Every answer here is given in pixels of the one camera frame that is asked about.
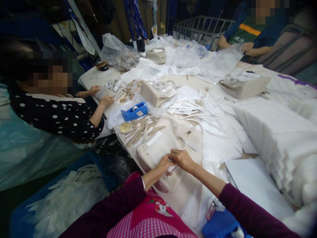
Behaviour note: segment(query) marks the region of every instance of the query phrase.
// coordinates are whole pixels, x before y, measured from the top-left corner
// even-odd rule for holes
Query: apron
[[[228,43],[231,45],[238,43],[254,42],[267,25],[247,24],[246,20],[240,24],[239,28],[229,38]]]

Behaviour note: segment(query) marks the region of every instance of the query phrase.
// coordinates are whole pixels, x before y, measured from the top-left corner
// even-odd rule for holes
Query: maroon sleeve
[[[230,183],[222,190],[219,201],[253,237],[300,238]]]
[[[60,237],[106,237],[109,230],[132,212],[145,198],[142,178],[126,184],[109,197],[95,204],[90,211],[78,218]]]

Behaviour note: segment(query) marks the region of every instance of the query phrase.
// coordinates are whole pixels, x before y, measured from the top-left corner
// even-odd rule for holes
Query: blue plastic crate
[[[48,188],[54,185],[62,177],[67,176],[72,170],[76,171],[77,169],[87,164],[96,164],[96,166],[103,174],[102,180],[104,181],[108,191],[112,191],[113,189],[115,189],[118,186],[119,178],[111,169],[108,169],[113,160],[114,158],[111,156],[101,157],[92,152],[87,152],[86,154],[84,154],[80,159],[69,166],[64,172],[62,172],[49,184],[35,193],[32,197],[28,198],[11,213],[9,237],[33,238],[35,225],[31,224],[30,221],[28,221],[28,217],[33,216],[35,212],[28,212],[30,208],[26,208],[26,206],[44,198],[49,192],[51,192],[51,190],[48,190]]]

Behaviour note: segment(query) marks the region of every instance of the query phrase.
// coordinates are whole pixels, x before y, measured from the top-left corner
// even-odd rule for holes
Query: metal cart
[[[173,37],[195,40],[206,49],[214,51],[217,50],[219,38],[233,23],[234,20],[199,16],[176,23]]]

